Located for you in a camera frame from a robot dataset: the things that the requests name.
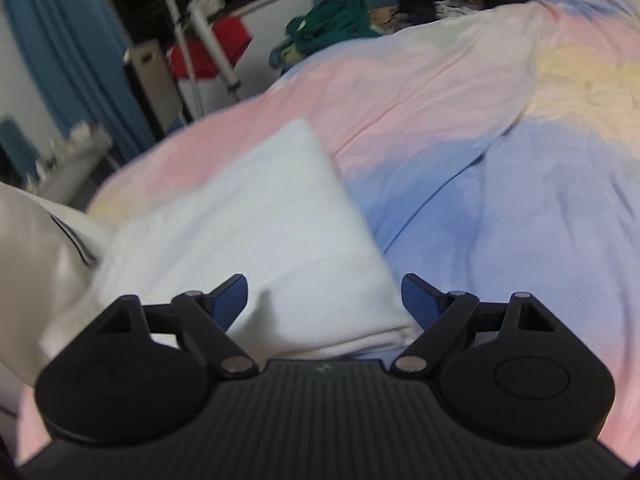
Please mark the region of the white dressing table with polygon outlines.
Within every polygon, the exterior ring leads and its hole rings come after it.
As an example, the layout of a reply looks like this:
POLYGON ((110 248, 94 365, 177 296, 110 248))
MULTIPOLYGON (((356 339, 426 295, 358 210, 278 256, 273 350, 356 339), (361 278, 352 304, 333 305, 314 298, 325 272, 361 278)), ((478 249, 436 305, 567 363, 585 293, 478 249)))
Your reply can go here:
POLYGON ((92 176, 101 164, 119 170, 112 148, 113 139, 102 126, 78 122, 63 143, 51 142, 48 159, 36 161, 36 176, 27 178, 25 191, 53 203, 73 205, 89 188, 96 188, 92 176))

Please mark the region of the green clothes pile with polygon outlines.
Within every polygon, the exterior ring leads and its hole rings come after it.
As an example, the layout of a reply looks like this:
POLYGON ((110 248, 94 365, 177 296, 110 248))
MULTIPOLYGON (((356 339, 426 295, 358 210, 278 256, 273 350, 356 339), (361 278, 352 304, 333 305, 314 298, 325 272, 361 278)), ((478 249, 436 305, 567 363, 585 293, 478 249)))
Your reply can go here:
POLYGON ((308 13, 296 16, 285 27, 285 40, 274 47, 268 61, 282 73, 340 42, 378 38, 369 11, 347 0, 323 0, 308 13))

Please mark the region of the left blue curtain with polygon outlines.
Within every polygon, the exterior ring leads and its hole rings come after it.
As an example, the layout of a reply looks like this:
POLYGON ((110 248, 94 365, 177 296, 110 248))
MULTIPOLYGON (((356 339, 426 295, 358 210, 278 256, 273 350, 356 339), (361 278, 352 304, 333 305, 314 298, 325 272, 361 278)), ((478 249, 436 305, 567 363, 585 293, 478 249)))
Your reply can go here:
POLYGON ((67 136, 78 122, 111 135, 129 162, 154 134, 124 70, 131 41, 108 0, 2 0, 17 47, 44 104, 67 136))

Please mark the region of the white jacket with striped trim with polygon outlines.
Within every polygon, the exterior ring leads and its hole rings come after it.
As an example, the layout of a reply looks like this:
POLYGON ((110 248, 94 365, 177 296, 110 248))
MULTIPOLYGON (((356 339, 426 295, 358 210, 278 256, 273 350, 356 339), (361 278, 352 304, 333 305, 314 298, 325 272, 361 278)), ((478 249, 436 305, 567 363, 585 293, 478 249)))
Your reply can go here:
POLYGON ((82 211, 1 185, 1 363, 32 386, 40 338, 86 291, 114 236, 82 211))

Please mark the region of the white garment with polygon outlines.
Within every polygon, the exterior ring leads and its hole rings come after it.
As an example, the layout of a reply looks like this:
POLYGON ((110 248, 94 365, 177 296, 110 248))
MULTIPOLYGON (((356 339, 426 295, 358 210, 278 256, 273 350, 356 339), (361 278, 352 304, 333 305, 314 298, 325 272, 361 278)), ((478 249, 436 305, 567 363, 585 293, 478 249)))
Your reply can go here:
POLYGON ((296 120, 121 226, 85 297, 42 343, 62 348, 119 296, 161 304, 238 273, 248 299, 230 336, 260 362, 399 348, 419 331, 319 140, 296 120))

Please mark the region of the beige upright box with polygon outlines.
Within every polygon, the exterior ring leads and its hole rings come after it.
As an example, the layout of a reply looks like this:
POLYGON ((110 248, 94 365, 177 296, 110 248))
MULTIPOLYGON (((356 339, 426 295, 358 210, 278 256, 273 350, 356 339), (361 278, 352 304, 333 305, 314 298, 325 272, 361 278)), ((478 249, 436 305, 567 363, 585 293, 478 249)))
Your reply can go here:
POLYGON ((190 122, 191 115, 156 40, 127 49, 122 65, 131 92, 157 141, 171 133, 178 122, 190 122))

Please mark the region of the white garment steamer stand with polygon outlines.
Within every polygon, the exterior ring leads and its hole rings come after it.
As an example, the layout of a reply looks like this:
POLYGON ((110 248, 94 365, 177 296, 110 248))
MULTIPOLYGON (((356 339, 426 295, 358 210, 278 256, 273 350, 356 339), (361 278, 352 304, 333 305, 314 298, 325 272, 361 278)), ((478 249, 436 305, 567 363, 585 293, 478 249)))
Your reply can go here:
POLYGON ((200 87, 196 82, 196 71, 192 55, 186 40, 186 29, 190 28, 203 44, 209 59, 213 62, 221 76, 227 91, 236 102, 245 99, 240 78, 236 76, 234 68, 224 53, 224 48, 217 39, 210 18, 216 18, 226 3, 224 0, 164 0, 169 12, 174 36, 177 40, 179 51, 186 63, 186 72, 190 81, 191 93, 195 104, 195 117, 204 116, 204 104, 200 87))

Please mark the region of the pastel pink blue bedsheet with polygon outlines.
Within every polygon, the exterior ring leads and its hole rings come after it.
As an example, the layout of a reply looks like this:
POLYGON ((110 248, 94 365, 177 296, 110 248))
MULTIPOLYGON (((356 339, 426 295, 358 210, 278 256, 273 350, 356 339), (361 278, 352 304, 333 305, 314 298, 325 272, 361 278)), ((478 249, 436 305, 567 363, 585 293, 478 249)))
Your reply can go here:
POLYGON ((639 0, 541 0, 342 42, 120 170, 118 229, 311 128, 398 288, 528 290, 611 370, 639 457, 639 0))

